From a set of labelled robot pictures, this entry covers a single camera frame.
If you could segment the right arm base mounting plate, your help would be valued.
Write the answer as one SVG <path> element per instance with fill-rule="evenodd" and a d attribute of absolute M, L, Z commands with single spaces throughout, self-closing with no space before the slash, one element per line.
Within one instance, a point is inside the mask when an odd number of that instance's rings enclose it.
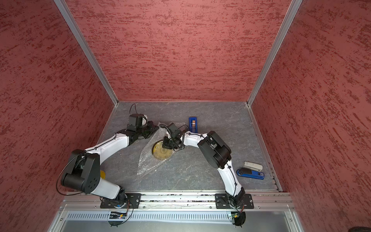
<path fill-rule="evenodd" d="M 215 205 L 217 209 L 254 209 L 254 202 L 251 194 L 244 194 L 243 197 L 231 197 L 227 193 L 215 194 Z"/>

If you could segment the clear bubble wrap sheet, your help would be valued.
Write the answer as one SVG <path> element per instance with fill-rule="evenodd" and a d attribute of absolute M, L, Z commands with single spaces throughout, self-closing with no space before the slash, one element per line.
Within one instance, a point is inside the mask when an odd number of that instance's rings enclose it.
<path fill-rule="evenodd" d="M 158 124 L 158 130 L 140 154 L 137 175 L 143 177 L 155 170 L 181 149 L 181 126 Z"/>

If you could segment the blue tape dispenser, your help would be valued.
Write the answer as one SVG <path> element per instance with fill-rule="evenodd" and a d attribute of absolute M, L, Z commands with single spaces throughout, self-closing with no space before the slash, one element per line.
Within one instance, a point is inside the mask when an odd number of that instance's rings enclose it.
<path fill-rule="evenodd" d="M 192 133 L 198 133 L 198 121 L 196 117 L 189 117 L 189 131 Z"/>

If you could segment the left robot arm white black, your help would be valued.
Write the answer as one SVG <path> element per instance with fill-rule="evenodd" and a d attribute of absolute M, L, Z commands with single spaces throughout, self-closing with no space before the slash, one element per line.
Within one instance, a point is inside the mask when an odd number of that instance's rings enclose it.
<path fill-rule="evenodd" d="M 110 139 L 85 150 L 74 150 L 58 180 L 64 187 L 80 193 L 99 196 L 115 208 L 128 205 L 123 187 L 105 180 L 100 175 L 100 165 L 118 151 L 135 141 L 147 139 L 159 129 L 152 121 L 145 125 L 120 130 Z"/>

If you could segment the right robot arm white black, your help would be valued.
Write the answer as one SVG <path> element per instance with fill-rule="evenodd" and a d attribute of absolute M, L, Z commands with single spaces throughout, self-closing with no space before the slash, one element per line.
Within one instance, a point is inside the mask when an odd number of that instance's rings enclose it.
<path fill-rule="evenodd" d="M 215 132 L 195 133 L 187 130 L 180 130 L 175 124 L 159 124 L 159 127 L 166 130 L 162 140 L 163 149 L 174 151 L 183 150 L 185 147 L 199 148 L 207 162 L 218 170 L 231 207 L 239 209 L 244 200 L 245 190 L 239 183 L 231 161 L 231 148 Z"/>

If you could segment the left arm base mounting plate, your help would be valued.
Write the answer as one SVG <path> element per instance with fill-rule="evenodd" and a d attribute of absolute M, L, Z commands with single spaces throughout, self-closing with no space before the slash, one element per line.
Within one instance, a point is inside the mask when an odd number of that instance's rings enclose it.
<path fill-rule="evenodd" d="M 141 200 L 140 193 L 120 193 L 115 199 L 100 197 L 101 209 L 137 209 Z"/>

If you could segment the yellow patterned dinner plate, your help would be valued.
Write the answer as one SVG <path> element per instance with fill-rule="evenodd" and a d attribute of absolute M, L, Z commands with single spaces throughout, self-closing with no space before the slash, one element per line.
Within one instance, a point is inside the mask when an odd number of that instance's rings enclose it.
<path fill-rule="evenodd" d="M 157 160 L 167 160 L 174 154 L 173 150 L 165 149 L 162 145 L 163 141 L 160 140 L 157 141 L 152 147 L 152 155 Z"/>

